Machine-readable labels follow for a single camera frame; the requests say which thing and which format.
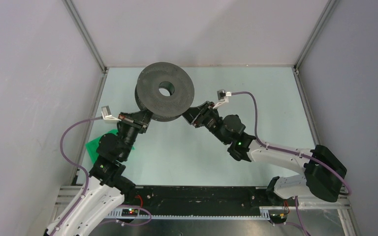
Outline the black perforated spool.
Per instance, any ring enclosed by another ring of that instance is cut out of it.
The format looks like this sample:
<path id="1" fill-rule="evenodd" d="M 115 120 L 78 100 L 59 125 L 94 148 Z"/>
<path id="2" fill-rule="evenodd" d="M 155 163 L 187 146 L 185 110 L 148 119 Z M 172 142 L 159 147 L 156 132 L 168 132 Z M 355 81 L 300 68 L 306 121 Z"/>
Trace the black perforated spool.
<path id="1" fill-rule="evenodd" d="M 184 69 L 169 62 L 155 62 L 139 74 L 134 95 L 141 110 L 153 113 L 152 119 L 168 122 L 188 110 L 195 91 Z"/>

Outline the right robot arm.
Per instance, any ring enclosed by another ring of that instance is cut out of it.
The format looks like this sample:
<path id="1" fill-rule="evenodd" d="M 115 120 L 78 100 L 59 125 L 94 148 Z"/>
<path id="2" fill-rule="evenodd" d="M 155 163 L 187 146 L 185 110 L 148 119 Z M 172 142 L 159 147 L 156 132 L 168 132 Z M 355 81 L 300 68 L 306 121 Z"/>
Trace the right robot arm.
<path id="1" fill-rule="evenodd" d="M 296 196 L 314 196 L 333 203 L 342 195 L 347 169 L 326 146 L 291 148 L 259 141 L 245 132 L 246 127 L 238 115 L 222 118 L 213 102 L 191 107 L 183 117 L 196 128 L 205 127 L 228 145 L 228 153 L 237 161 L 266 162 L 294 171 L 294 176 L 274 177 L 269 183 L 266 198 L 274 206 Z"/>

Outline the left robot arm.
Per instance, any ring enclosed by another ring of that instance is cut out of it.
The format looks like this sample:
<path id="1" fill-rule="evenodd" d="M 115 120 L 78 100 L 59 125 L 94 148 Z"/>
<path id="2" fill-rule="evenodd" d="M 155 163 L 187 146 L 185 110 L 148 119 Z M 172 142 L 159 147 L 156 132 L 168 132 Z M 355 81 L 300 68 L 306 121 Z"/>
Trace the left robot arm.
<path id="1" fill-rule="evenodd" d="M 121 204 L 135 201 L 135 184 L 123 176 L 129 154 L 139 134 L 147 131 L 152 119 L 147 109 L 134 113 L 120 113 L 114 117 L 107 106 L 101 116 L 88 121 L 105 120 L 117 124 L 117 132 L 100 137 L 97 160 L 87 171 L 83 166 L 67 159 L 82 170 L 85 183 L 63 212 L 46 228 L 46 236 L 88 236 L 103 219 Z"/>

